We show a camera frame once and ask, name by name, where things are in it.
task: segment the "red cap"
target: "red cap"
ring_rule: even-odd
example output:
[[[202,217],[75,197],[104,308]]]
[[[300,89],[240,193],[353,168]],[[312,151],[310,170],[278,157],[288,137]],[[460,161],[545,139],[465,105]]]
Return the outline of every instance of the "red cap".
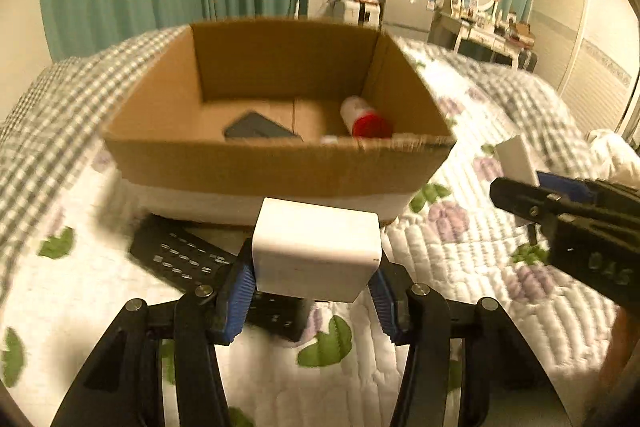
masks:
[[[388,121],[374,112],[363,114],[351,128],[351,136],[358,138],[391,138],[392,134]]]

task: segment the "gray checkered blanket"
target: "gray checkered blanket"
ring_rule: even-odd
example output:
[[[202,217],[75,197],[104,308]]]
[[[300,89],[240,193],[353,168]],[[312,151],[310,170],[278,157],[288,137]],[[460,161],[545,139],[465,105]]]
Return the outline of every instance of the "gray checkered blanket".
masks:
[[[25,241],[100,125],[180,28],[151,31],[44,70],[0,128],[0,305]]]
[[[404,42],[471,79],[516,124],[549,172],[569,178],[594,178],[594,158],[574,117],[540,77],[500,64],[478,62],[432,44]]]

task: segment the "black remote control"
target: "black remote control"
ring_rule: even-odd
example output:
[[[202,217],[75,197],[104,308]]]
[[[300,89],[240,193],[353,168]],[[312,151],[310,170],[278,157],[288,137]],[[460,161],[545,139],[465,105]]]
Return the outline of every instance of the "black remote control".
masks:
[[[220,268],[236,256],[187,232],[180,221],[150,214],[133,237],[129,253],[153,275],[186,293],[214,288]],[[300,340],[313,301],[256,291],[246,321],[292,342]]]

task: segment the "green leaf pattern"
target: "green leaf pattern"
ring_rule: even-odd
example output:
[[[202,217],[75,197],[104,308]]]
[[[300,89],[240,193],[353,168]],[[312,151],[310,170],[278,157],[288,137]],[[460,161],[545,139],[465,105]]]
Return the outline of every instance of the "green leaf pattern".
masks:
[[[480,149],[487,156],[495,156],[495,145],[485,143]]]
[[[254,427],[254,423],[238,407],[229,407],[229,418],[234,427]]]
[[[40,245],[38,255],[49,259],[60,259],[69,255],[75,243],[75,232],[70,227],[65,227],[59,236],[51,235]]]
[[[462,387],[462,362],[449,360],[449,392]]]
[[[526,263],[531,266],[535,263],[546,264],[549,258],[549,251],[540,247],[540,245],[533,245],[525,243],[516,248],[516,251],[511,254],[511,260],[514,263]]]
[[[411,208],[412,212],[420,212],[424,208],[425,204],[433,204],[440,198],[447,198],[450,195],[451,190],[444,185],[440,185],[439,183],[427,183],[420,192],[414,196],[414,199],[411,200],[409,208]]]
[[[4,336],[6,349],[2,352],[2,379],[4,385],[13,387],[24,367],[24,345],[14,328],[6,328]]]
[[[160,359],[162,360],[162,376],[171,385],[175,385],[174,348],[172,340],[162,341]]]
[[[346,357],[351,352],[351,347],[351,328],[343,318],[334,315],[329,321],[329,333],[318,331],[316,342],[298,352],[298,365],[333,365]]]

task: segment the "blue gripper pad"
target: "blue gripper pad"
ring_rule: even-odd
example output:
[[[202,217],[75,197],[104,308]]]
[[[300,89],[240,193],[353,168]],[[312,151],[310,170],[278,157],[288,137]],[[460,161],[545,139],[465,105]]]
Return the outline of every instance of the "blue gripper pad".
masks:
[[[233,342],[240,331],[249,311],[251,299],[254,297],[255,275],[253,270],[244,264],[238,273],[229,292],[226,304],[226,325],[222,336],[227,344]]]
[[[537,172],[541,188],[552,190],[558,194],[565,194],[574,203],[593,203],[594,194],[589,187],[580,180],[564,178],[549,172]]]
[[[400,328],[396,323],[396,310],[394,308],[391,290],[380,270],[376,270],[371,279],[369,279],[369,292],[371,293],[373,304],[376,307],[376,313],[378,314],[382,331],[384,331],[391,338],[391,342],[394,343],[400,335]]]

